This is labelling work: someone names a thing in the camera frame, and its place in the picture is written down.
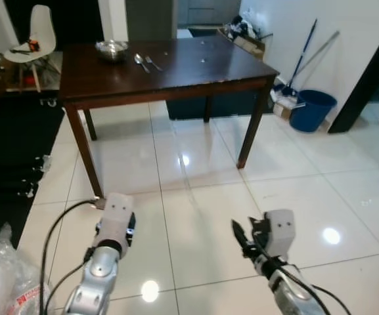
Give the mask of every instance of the tabletop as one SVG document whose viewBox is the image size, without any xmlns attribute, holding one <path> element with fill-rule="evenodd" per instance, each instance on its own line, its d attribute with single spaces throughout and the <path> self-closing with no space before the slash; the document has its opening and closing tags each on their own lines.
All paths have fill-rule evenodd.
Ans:
<svg viewBox="0 0 379 315">
<path fill-rule="evenodd" d="M 126 62 L 111 64 L 98 57 L 94 45 L 68 46 L 63 56 L 60 99 L 127 95 L 278 74 L 221 35 L 136 41 L 129 47 Z M 135 53 L 151 57 L 163 71 L 146 63 L 150 73 L 145 73 L 134 63 Z"/>
</svg>

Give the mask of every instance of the white chair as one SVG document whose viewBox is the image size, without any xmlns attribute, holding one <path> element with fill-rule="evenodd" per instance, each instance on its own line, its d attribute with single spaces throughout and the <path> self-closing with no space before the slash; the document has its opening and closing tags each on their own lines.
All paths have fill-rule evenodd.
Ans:
<svg viewBox="0 0 379 315">
<path fill-rule="evenodd" d="M 11 62 L 16 62 L 17 64 L 32 64 L 32 72 L 34 76 L 34 81 L 36 84 L 36 89 L 40 93 L 41 87 L 39 84 L 39 78 L 37 76 L 35 61 L 40 58 L 47 57 L 47 62 L 52 66 L 56 72 L 60 74 L 58 66 L 52 62 L 49 58 L 56 47 L 56 37 L 55 31 L 53 30 L 51 10 L 45 5 L 35 5 L 32 9 L 32 16 L 30 18 L 30 37 L 31 40 L 37 41 L 39 43 L 39 51 L 29 52 L 28 54 L 15 53 L 10 50 L 6 51 L 4 54 L 5 59 Z M 30 51 L 28 43 L 21 44 L 20 46 L 13 48 L 16 51 Z M 22 91 L 23 84 L 23 68 L 20 65 L 20 92 Z"/>
</svg>

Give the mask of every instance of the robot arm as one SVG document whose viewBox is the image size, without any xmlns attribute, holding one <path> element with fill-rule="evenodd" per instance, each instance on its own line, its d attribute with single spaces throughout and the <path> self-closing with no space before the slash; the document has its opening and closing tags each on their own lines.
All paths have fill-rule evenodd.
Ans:
<svg viewBox="0 0 379 315">
<path fill-rule="evenodd" d="M 293 264 L 288 264 L 287 252 L 296 236 L 294 215 L 290 210 L 274 210 L 265 213 L 263 220 L 250 218 L 253 241 L 244 235 L 243 228 L 232 221 L 234 236 L 243 255 L 250 258 L 260 276 L 268 279 L 275 302 L 284 315 L 325 315 L 311 294 L 290 279 L 281 269 L 299 279 L 311 292 L 307 283 Z"/>
<path fill-rule="evenodd" d="M 81 283 L 72 291 L 63 314 L 104 315 L 118 274 L 118 262 L 131 246 L 135 228 L 132 197 L 110 194 L 98 208 L 103 216 L 96 227 L 95 248 L 84 267 Z"/>
</svg>

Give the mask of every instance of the red object on chair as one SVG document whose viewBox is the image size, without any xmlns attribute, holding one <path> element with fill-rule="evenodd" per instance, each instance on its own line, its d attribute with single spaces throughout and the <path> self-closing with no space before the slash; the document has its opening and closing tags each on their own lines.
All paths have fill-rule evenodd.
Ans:
<svg viewBox="0 0 379 315">
<path fill-rule="evenodd" d="M 34 77 L 33 75 L 27 75 L 24 77 L 24 84 L 25 85 L 35 85 Z"/>
</svg>

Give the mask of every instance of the blue handle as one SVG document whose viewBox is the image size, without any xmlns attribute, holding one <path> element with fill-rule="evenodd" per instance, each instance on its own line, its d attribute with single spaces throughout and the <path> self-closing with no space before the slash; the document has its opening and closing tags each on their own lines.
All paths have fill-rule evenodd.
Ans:
<svg viewBox="0 0 379 315">
<path fill-rule="evenodd" d="M 288 82 L 288 87 L 292 86 L 293 79 L 296 76 L 297 71 L 299 70 L 301 61 L 303 60 L 303 57 L 304 57 L 305 52 L 307 50 L 307 47 L 309 46 L 309 43 L 310 43 L 310 40 L 312 38 L 313 32 L 315 31 L 316 23 L 317 22 L 318 22 L 318 19 L 315 19 L 315 22 L 313 23 L 312 28 L 310 29 L 309 36 L 307 37 L 307 41 L 306 41 L 305 47 L 303 48 L 303 51 L 301 52 L 300 59 L 299 59 L 299 61 L 297 63 L 296 69 L 294 70 L 294 73 L 293 73 L 293 76 L 292 76 L 291 80 Z"/>
</svg>

